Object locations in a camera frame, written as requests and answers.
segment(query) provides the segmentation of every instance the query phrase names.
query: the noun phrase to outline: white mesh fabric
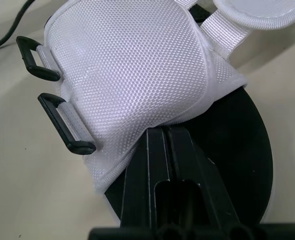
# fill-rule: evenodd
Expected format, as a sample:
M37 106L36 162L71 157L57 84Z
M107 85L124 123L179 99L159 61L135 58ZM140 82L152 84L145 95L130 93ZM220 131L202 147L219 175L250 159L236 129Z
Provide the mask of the white mesh fabric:
M71 0L44 34L62 71L60 95L94 137L84 162L97 192L125 169L147 128L197 116L216 99L206 38L173 0Z

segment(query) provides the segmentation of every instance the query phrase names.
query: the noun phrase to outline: black plastic buckle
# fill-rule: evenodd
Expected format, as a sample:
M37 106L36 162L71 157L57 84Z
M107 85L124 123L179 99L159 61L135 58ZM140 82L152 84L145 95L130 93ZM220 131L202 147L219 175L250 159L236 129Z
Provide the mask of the black plastic buckle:
M37 47L39 45L42 45L41 43L25 36L18 36L16 38L16 43L21 52L25 67L30 74L40 79L48 80L51 82L57 82L58 80L60 80L61 76L56 71L47 69L42 66L37 66L31 50L36 51Z
M58 106L65 102L63 98L50 93L42 93L37 99L70 152L78 155L90 155L97 149L91 142L75 140L57 111Z

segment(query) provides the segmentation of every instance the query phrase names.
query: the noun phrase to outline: black rectangular d-ring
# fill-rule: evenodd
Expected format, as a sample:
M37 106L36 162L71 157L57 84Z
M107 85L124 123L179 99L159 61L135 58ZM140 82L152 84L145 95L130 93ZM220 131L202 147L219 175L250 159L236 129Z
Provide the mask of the black rectangular d-ring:
M42 45L41 43L25 36L18 36L16 38L16 43L18 45L19 51L21 52L25 67L30 74L51 82L57 82L60 80L61 76L56 71L42 66L37 66L31 50L36 51L37 47Z
M92 142L75 140L57 111L57 107L65 102L63 98L50 93L42 93L37 99L70 152L78 155L90 155L97 149Z

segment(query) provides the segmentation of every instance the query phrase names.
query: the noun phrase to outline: white fabric edge binding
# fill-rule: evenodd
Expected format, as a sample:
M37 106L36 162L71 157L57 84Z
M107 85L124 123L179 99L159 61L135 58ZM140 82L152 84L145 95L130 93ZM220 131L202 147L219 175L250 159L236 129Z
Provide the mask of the white fabric edge binding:
M251 29L275 30L295 23L295 7L280 16L261 17L238 10L229 0L213 0L213 2L226 18Z

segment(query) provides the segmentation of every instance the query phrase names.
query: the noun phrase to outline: white surface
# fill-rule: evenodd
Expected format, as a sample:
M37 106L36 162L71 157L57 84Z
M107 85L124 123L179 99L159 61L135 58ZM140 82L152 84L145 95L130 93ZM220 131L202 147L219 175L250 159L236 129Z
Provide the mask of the white surface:
M270 136L276 192L267 220L295 222L295 25L253 33L231 62L249 77ZM0 49L0 240L85 240L92 227L115 226L40 106L43 92L51 83L26 71L18 47Z
M246 91L262 116L272 147L275 196L266 221L295 222L295 25L249 38L233 60L236 65L245 61L245 53L243 57L239 53L250 50L254 40L260 45L257 50L262 49L239 70L248 76Z
M18 47L0 49L0 240L85 240L116 225L38 102L43 92L52 84L26 71Z

